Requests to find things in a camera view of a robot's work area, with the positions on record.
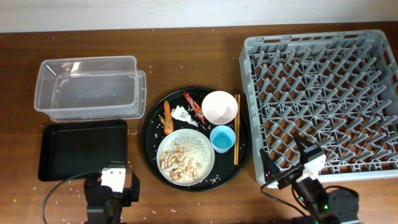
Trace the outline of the right wooden chopstick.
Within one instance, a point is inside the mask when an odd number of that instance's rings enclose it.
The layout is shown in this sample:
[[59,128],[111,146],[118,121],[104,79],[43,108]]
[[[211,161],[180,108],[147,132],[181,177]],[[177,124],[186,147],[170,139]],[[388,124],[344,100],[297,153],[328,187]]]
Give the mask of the right wooden chopstick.
[[236,143],[236,162],[237,162],[237,164],[236,165],[238,165],[239,164],[239,129],[240,129],[240,107],[241,107],[241,103],[240,103],[240,99],[241,99],[241,96],[240,95],[237,95],[238,96],[238,98],[237,98],[237,101],[238,101],[238,116],[237,116],[237,135],[236,135],[236,140],[237,140],[237,143]]

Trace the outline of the grey dishwasher rack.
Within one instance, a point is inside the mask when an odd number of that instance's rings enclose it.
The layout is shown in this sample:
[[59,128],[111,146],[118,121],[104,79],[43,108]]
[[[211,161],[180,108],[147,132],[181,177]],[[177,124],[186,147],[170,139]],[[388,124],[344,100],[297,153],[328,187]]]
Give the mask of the grey dishwasher rack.
[[397,177],[397,62],[381,30],[249,37],[239,56],[256,180],[261,153],[299,163],[294,134],[318,144],[323,183]]

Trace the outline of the peanut shell on tray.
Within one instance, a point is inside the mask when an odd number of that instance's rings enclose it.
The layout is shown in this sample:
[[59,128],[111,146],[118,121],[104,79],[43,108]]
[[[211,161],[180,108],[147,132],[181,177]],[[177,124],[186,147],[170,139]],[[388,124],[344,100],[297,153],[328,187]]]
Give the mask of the peanut shell on tray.
[[161,123],[164,125],[165,124],[164,118],[163,117],[159,117],[159,118],[160,118]]

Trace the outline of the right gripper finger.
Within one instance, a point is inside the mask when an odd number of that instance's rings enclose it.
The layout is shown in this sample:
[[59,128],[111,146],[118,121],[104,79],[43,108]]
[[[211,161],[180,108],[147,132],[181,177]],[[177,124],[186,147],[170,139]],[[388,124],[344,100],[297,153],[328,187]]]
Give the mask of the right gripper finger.
[[301,137],[298,134],[294,134],[293,137],[300,152],[310,152],[314,150],[315,148],[314,143],[306,140],[305,138]]
[[264,149],[260,149],[259,152],[264,169],[264,179],[268,184],[270,181],[275,179],[275,176],[280,174],[280,170]]

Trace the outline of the red snack wrapper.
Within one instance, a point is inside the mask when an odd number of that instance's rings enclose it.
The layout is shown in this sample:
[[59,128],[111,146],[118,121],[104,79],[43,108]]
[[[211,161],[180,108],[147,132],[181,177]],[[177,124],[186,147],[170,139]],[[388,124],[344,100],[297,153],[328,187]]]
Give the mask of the red snack wrapper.
[[199,118],[199,120],[205,124],[205,117],[204,114],[201,110],[201,108],[199,107],[199,105],[193,100],[193,98],[185,91],[183,91],[183,96],[185,97],[185,99],[188,101],[188,104],[192,107],[192,109],[195,112],[195,115]]

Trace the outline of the left wooden chopstick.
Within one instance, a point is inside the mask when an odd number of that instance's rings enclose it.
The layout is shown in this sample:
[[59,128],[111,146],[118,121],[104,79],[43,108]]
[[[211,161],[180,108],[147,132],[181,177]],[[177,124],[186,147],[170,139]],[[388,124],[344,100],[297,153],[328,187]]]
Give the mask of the left wooden chopstick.
[[[236,102],[237,102],[237,105],[238,105],[238,101],[237,101],[237,98],[238,98],[238,96],[237,95],[235,95],[234,96],[234,98],[235,98],[235,100],[236,100]],[[237,164],[237,162],[236,162],[236,143],[237,143],[237,140],[236,140],[236,133],[237,133],[237,116],[238,116],[238,106],[237,106],[237,110],[236,110],[236,115],[235,115],[235,118],[234,118],[234,135],[235,135],[235,142],[234,142],[234,165],[236,165]]]

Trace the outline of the clear plastic bin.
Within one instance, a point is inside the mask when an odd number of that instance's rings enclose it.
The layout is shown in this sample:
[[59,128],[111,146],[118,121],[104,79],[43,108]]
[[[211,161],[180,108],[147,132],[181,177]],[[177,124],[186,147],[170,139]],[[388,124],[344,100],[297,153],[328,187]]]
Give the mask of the clear plastic bin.
[[34,108],[54,122],[141,119],[146,74],[132,55],[45,60],[35,86]]

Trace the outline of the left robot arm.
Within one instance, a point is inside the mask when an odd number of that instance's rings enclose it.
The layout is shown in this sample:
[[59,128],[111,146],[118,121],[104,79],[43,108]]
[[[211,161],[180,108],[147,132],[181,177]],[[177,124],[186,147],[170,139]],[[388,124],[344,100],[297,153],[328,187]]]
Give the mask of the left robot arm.
[[123,208],[139,201],[141,181],[132,173],[125,187],[126,172],[124,164],[114,163],[85,179],[87,223],[120,224]]

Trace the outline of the round black serving tray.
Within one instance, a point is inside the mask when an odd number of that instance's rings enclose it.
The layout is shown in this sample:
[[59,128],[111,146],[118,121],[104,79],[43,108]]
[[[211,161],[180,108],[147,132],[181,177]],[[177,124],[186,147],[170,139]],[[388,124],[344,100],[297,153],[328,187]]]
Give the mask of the round black serving tray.
[[166,137],[163,124],[160,117],[164,114],[164,101],[167,100],[171,108],[175,106],[189,107],[187,100],[183,97],[183,92],[187,92],[195,102],[202,103],[204,97],[213,90],[206,87],[190,87],[185,90],[177,90],[165,95],[158,100],[149,110],[141,131],[141,145],[144,160],[151,172],[163,183],[179,190],[189,192],[203,192],[215,189],[228,181],[230,181],[245,164],[246,159],[251,152],[251,128],[250,123],[246,119],[245,110],[240,111],[240,128],[239,128],[239,162],[234,165],[234,149],[228,152],[215,154],[215,163],[205,180],[190,186],[179,186],[167,180],[158,167],[158,159],[156,158],[157,149],[161,141]]

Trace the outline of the crumpled white tissue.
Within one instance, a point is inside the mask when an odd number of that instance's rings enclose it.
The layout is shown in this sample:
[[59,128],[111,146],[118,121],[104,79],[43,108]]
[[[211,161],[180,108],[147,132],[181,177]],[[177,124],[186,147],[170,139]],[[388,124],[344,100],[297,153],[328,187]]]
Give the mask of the crumpled white tissue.
[[176,120],[183,121],[188,124],[194,125],[195,127],[198,127],[198,123],[192,119],[188,111],[182,106],[177,105],[176,108],[172,109],[171,115],[172,118]]

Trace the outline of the orange carrot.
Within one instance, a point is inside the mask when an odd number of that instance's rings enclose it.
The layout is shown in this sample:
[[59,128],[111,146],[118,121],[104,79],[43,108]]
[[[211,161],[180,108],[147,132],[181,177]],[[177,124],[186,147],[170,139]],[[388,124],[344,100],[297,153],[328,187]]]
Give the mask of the orange carrot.
[[164,116],[164,133],[170,134],[174,131],[174,124],[172,121],[170,105],[167,100],[164,101]]

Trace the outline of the grey plate with rice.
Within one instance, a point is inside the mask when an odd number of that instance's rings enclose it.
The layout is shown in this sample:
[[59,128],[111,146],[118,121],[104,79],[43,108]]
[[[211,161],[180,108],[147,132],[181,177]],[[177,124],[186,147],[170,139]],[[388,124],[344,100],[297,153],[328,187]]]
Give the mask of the grey plate with rice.
[[167,135],[157,150],[157,167],[167,181],[190,187],[203,182],[215,164],[210,140],[194,129],[179,129]]

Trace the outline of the black rectangular tray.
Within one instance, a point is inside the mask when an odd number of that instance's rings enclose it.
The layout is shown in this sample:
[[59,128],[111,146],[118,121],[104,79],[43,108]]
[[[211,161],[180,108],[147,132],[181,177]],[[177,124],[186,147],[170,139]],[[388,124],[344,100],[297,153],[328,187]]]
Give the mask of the black rectangular tray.
[[38,178],[65,180],[127,162],[127,122],[121,119],[51,124],[44,128]]

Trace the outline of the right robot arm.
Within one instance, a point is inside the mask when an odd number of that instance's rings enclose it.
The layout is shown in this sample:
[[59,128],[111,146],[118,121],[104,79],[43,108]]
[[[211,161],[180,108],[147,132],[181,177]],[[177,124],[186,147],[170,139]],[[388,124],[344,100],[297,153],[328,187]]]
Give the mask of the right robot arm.
[[[261,193],[298,211],[301,216],[293,218],[293,223],[359,223],[357,191],[340,185],[324,187],[318,180],[319,172],[326,162],[323,150],[319,145],[298,134],[294,135],[294,142],[300,151],[299,163],[283,172],[264,149],[260,150],[264,177],[268,179],[261,186]],[[274,182],[280,190],[290,186],[299,206],[296,207],[264,191]]]

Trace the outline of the light blue cup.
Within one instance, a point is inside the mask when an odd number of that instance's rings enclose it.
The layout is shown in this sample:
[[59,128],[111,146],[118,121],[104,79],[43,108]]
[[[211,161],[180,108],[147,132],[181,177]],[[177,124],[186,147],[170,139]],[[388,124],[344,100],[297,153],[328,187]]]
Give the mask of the light blue cup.
[[235,132],[228,126],[217,126],[210,133],[213,149],[218,153],[226,153],[236,142]]

